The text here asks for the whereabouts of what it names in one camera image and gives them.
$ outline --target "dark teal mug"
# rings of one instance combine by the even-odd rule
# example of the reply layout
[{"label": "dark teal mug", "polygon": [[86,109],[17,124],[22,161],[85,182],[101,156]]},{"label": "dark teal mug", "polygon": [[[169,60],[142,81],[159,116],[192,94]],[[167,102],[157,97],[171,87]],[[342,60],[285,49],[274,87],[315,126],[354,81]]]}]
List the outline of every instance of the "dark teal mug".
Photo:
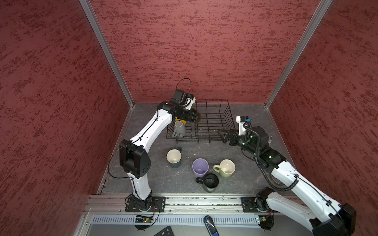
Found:
[{"label": "dark teal mug", "polygon": [[176,149],[170,150],[167,153],[167,160],[172,168],[177,168],[181,165],[181,151],[182,148],[178,147]]}]

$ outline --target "black wire dish rack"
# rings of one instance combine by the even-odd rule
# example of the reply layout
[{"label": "black wire dish rack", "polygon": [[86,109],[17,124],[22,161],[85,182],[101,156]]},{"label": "black wire dish rack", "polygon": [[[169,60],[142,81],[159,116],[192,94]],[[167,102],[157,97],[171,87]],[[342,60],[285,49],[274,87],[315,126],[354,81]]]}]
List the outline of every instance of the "black wire dish rack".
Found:
[{"label": "black wire dish rack", "polygon": [[197,100],[192,108],[201,114],[201,121],[198,124],[187,122],[185,125],[186,135],[173,137],[175,122],[167,126],[167,139],[181,141],[219,141],[221,140],[218,129],[235,130],[235,123],[232,118],[230,104],[227,100]]}]

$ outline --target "mug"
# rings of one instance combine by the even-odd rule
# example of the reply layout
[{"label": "mug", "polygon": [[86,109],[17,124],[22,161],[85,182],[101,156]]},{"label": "mug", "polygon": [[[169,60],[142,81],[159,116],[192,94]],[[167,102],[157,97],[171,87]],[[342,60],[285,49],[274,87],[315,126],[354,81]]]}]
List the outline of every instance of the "mug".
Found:
[{"label": "mug", "polygon": [[219,184],[219,178],[213,173],[209,173],[203,178],[197,177],[195,181],[202,184],[203,189],[208,193],[214,192]]},{"label": "mug", "polygon": [[213,169],[218,172],[220,176],[227,178],[235,172],[235,164],[229,159],[224,159],[220,165],[213,166]]},{"label": "mug", "polygon": [[195,159],[193,161],[192,169],[196,178],[202,178],[209,170],[209,163],[202,158]]},{"label": "mug", "polygon": [[172,168],[177,168],[181,165],[181,151],[182,148],[172,149],[167,153],[167,160]]},{"label": "mug", "polygon": [[175,122],[175,128],[172,133],[172,138],[174,137],[184,137],[186,135],[185,125],[182,121]]}]

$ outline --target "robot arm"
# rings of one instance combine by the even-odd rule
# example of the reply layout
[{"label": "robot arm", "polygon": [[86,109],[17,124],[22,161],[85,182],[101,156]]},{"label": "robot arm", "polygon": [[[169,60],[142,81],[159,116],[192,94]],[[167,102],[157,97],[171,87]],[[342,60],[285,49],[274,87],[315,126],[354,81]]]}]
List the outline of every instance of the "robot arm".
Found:
[{"label": "robot arm", "polygon": [[[347,236],[354,232],[356,211],[349,204],[341,205],[302,176],[279,152],[269,147],[267,133],[259,126],[251,127],[247,116],[238,116],[236,120],[238,133],[236,130],[218,131],[223,142],[229,140],[231,146],[238,145],[254,154],[256,164],[273,189],[291,190],[308,206],[286,199],[272,188],[265,188],[256,195],[257,209],[279,211],[308,228],[315,236]],[[265,171],[288,187],[274,186]]]},{"label": "robot arm", "polygon": [[149,208],[152,197],[147,179],[151,160],[147,153],[157,136],[175,117],[194,123],[200,121],[201,115],[191,109],[194,102],[192,94],[177,89],[169,102],[158,105],[155,115],[137,135],[119,145],[119,163],[132,181],[134,198],[144,209]]}]

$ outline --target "cream mug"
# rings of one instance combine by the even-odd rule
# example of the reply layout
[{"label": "cream mug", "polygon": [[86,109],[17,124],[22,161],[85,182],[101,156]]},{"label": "cream mug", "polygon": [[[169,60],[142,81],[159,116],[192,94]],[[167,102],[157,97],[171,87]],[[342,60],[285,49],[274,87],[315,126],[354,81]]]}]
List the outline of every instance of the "cream mug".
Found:
[{"label": "cream mug", "polygon": [[213,166],[213,169],[218,172],[220,176],[227,178],[235,172],[235,164],[229,159],[224,159],[220,165]]}]

